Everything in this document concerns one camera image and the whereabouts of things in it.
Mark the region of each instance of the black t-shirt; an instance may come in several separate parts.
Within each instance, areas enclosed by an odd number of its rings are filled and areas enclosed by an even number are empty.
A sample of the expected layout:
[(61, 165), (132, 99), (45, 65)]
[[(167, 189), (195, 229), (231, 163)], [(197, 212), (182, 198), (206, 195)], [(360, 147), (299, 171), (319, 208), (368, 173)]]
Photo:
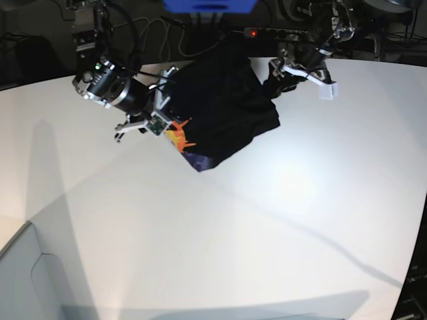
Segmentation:
[(179, 120), (166, 135), (198, 171), (216, 167), (280, 125), (275, 105), (237, 45), (218, 47), (172, 79), (176, 84), (166, 90)]

